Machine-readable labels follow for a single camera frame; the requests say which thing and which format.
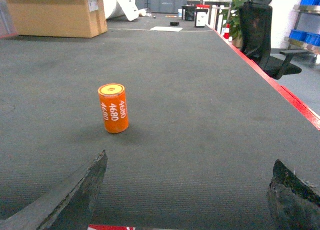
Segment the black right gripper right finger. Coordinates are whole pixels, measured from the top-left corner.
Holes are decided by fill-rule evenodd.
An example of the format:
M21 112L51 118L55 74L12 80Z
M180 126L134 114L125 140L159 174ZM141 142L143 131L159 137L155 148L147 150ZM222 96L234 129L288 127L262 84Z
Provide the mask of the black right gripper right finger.
M319 229L320 188L297 177L277 159L267 190L267 202L276 229Z

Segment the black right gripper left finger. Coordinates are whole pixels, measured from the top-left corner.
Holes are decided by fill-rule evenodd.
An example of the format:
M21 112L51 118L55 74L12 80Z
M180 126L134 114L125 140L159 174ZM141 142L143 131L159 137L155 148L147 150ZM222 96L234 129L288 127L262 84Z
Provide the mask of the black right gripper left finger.
M1 229L88 229L107 162L102 151L52 190L1 221Z

